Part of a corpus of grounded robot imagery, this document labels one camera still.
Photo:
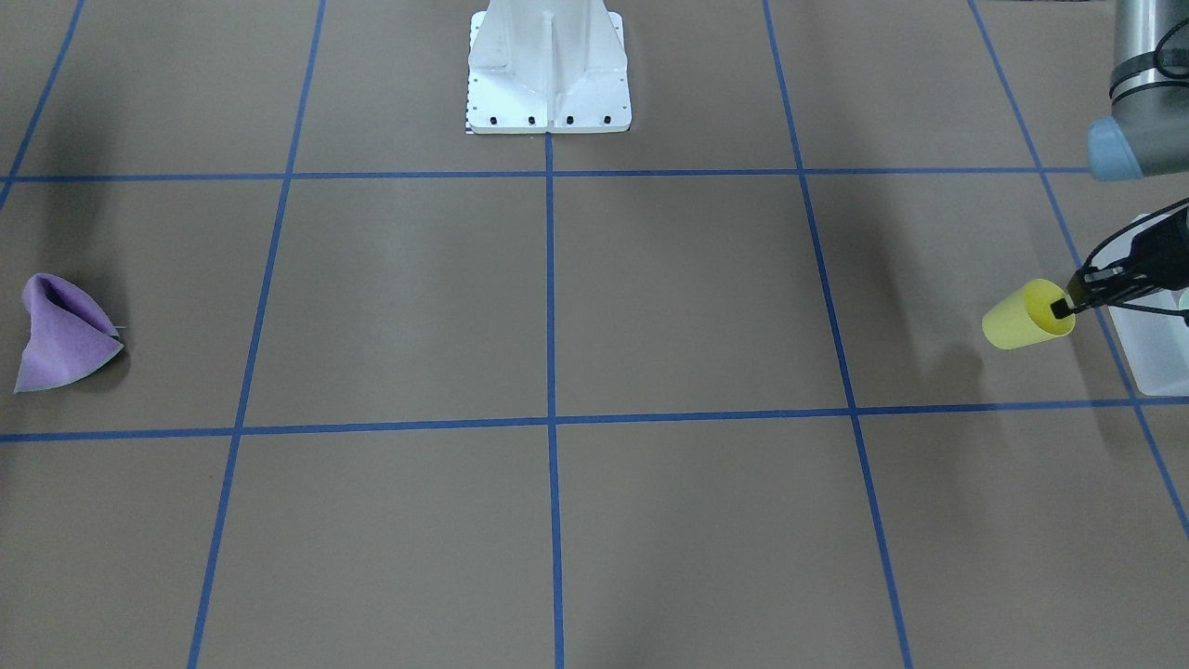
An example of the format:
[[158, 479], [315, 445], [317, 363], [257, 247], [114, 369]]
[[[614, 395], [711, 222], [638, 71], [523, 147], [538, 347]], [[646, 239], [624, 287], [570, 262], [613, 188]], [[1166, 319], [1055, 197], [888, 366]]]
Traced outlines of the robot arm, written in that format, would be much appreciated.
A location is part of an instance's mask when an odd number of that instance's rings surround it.
[[[1185, 1], [1118, 1], [1111, 114], [1087, 130], [1092, 177], [1135, 181], [1184, 173], [1188, 166]], [[1121, 308], [1185, 321], [1185, 308], [1143, 307], [1152, 294], [1184, 291], [1185, 198], [1108, 236], [1087, 255], [1053, 301], [1053, 318]]]

